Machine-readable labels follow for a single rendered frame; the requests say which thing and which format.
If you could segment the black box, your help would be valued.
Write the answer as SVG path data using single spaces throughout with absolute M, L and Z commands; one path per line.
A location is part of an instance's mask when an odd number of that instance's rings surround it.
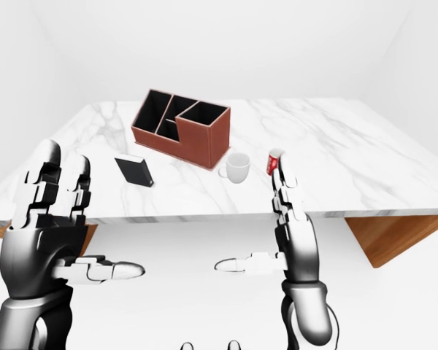
M 143 157 L 117 154 L 114 156 L 114 159 L 128 183 L 144 187 L 152 187 L 154 185 L 147 162 Z

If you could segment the red-brown desk caddy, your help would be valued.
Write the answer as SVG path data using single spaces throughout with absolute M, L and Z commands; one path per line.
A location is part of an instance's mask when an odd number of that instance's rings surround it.
M 229 149 L 231 108 L 150 90 L 131 124 L 135 142 L 212 170 Z

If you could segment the red mug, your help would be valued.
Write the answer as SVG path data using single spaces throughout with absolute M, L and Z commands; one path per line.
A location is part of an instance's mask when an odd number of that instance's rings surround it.
M 285 152 L 284 149 L 273 148 L 269 151 L 268 160 L 266 165 L 266 173 L 272 175 L 272 172 L 278 167 L 281 154 Z

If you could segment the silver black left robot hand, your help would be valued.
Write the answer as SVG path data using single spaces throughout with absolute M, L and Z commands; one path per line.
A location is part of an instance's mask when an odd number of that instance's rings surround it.
M 145 273 L 133 262 L 81 254 L 89 229 L 84 215 L 91 200 L 89 159 L 77 157 L 64 187 L 60 176 L 61 148 L 45 139 L 20 178 L 15 213 L 1 245 L 0 271 L 11 298 L 36 298 L 66 284 L 100 284 Z

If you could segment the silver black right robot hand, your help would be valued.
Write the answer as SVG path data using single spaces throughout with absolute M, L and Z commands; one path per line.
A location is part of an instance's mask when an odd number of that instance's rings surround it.
M 273 211 L 277 215 L 275 237 L 278 252 L 253 252 L 246 258 L 229 258 L 215 264 L 215 270 L 229 273 L 265 274 L 283 271 L 292 283 L 319 279 L 319 255 L 315 230 L 303 209 L 301 185 L 290 158 L 282 153 L 272 172 Z

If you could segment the white mug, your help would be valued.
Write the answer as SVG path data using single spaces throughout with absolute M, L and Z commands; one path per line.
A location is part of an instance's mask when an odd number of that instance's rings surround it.
M 243 152 L 231 153 L 226 164 L 219 168 L 218 175 L 234 184 L 245 181 L 250 170 L 250 157 Z

